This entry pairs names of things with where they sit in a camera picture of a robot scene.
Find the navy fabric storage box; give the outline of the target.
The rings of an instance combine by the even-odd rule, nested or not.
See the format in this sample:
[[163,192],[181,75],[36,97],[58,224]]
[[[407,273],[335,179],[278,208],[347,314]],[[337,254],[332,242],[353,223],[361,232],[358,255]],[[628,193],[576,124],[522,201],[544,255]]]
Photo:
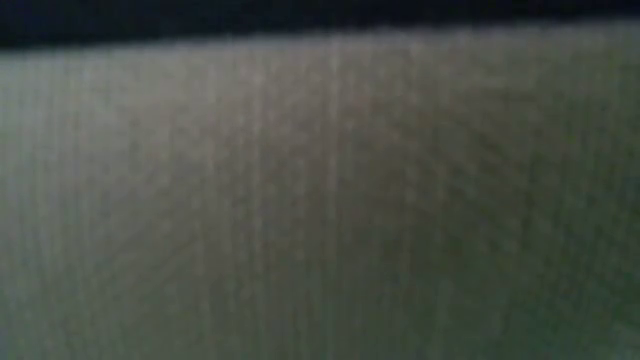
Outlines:
[[640,360],[640,0],[0,0],[0,360]]

